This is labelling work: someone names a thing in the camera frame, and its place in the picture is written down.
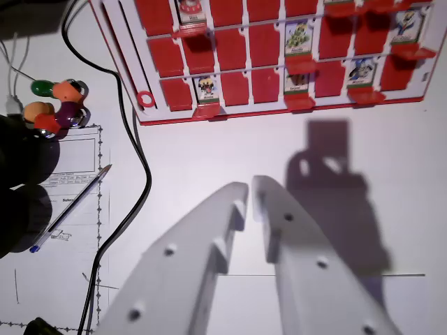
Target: dark object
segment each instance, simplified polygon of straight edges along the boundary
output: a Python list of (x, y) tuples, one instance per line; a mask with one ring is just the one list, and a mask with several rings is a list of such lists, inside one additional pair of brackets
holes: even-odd
[(28, 227), (27, 199), (18, 192), (0, 189), (0, 258), (9, 253)]
[(64, 16), (67, 0), (0, 0), (0, 39), (53, 34)]
[(28, 202), (27, 230), (22, 238), (9, 250), (10, 253), (28, 251), (51, 220), (53, 208), (50, 197), (44, 187), (35, 184), (23, 185), (14, 190)]
[(38, 139), (20, 118), (0, 116), (0, 189), (25, 184), (37, 152)]
[(46, 323), (44, 319), (36, 318), (27, 325), (23, 335), (62, 335), (62, 333)]

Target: paper form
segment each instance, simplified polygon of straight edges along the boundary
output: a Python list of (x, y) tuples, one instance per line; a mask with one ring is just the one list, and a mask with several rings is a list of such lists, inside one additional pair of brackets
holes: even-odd
[[(23, 251), (9, 253), (0, 260), (0, 334), (23, 334), (26, 324), (37, 317), (63, 333), (77, 331), (87, 293), (85, 276), (90, 277), (94, 256), (109, 234), (106, 176), (41, 250), (30, 253), (29, 248), (24, 249), (110, 160), (101, 126), (73, 129), (59, 141), (42, 145), (37, 170), (45, 176), (41, 191), (33, 198), (29, 234), (17, 250)], [(55, 157), (57, 164), (52, 165)], [(99, 285), (108, 281), (105, 255)], [(108, 290), (96, 286), (93, 329), (102, 310), (108, 307)]]

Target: screw hole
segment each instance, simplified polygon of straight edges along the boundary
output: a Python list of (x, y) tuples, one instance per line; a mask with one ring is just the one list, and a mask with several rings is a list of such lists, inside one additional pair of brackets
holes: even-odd
[(318, 267), (320, 267), (321, 269), (327, 269), (329, 267), (328, 264), (328, 259), (326, 257), (319, 257), (316, 260), (316, 264), (318, 265)]
[(363, 332), (366, 335), (374, 335), (376, 333), (376, 331), (374, 330), (373, 327), (369, 326), (369, 325), (365, 325), (363, 326)]
[(286, 221), (291, 222), (293, 221), (293, 215), (290, 213), (285, 213), (284, 214), (284, 218), (286, 219)]
[(175, 251), (177, 251), (177, 246), (175, 244), (170, 244), (165, 248), (164, 254), (165, 256), (172, 256), (175, 254)]
[(129, 312), (129, 321), (134, 322), (141, 317), (141, 312), (134, 308)]

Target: character card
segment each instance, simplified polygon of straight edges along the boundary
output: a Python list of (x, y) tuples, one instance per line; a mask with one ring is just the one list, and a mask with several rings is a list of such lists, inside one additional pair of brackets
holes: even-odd
[(307, 20), (286, 24), (285, 55), (306, 54), (312, 50), (312, 36), (314, 30), (307, 24)]
[(205, 21), (200, 0), (177, 0), (180, 21), (182, 24)]
[(218, 103), (219, 90), (214, 76), (207, 75), (194, 78), (199, 103)]
[(391, 44), (416, 43), (424, 23), (424, 16), (418, 9), (396, 13), (391, 34)]
[(372, 86), (376, 64), (372, 58), (353, 59), (348, 65), (348, 72), (348, 88)]
[(297, 94), (309, 91), (309, 74), (289, 75), (284, 68), (284, 94)]

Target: white table surface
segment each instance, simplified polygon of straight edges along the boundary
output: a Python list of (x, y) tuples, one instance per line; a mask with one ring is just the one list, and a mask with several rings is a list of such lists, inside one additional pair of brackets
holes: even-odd
[[(89, 7), (73, 23), (70, 37), (87, 58), (113, 68)], [(21, 38), (17, 55), (22, 55), (23, 47)], [(39, 79), (61, 81), (72, 77), (88, 84), (90, 92), (85, 105), (91, 111), (91, 123), (104, 127), (111, 147), (110, 225), (116, 227), (137, 200), (145, 180), (122, 126), (114, 79), (78, 61), (64, 45), (59, 32), (31, 38), (23, 71)], [(6, 101), (6, 80), (3, 80), (6, 73), (7, 65), (0, 61), (2, 105)], [(231, 181), (250, 184), (256, 174), (271, 176), (285, 184), (288, 161), (307, 147), (310, 121), (346, 120), (350, 169), (367, 182), (367, 198), (374, 211), (379, 242), (387, 250), (391, 263), (387, 272), (427, 274), (429, 317), (433, 326), (430, 334), (444, 334), (447, 304), (445, 75), (447, 54), (444, 52), (422, 103), (140, 126), (141, 142), (154, 178), (152, 192), (137, 218), (110, 248), (109, 285), (120, 287), (141, 253), (220, 186)], [(19, 79), (17, 94), (24, 105), (39, 99), (29, 90), (29, 81), (23, 78)], [(127, 97), (126, 110), (130, 116)], [(273, 274), (273, 268), (264, 261), (262, 230), (253, 221), (251, 208), (246, 231), (235, 238), (230, 273)]]

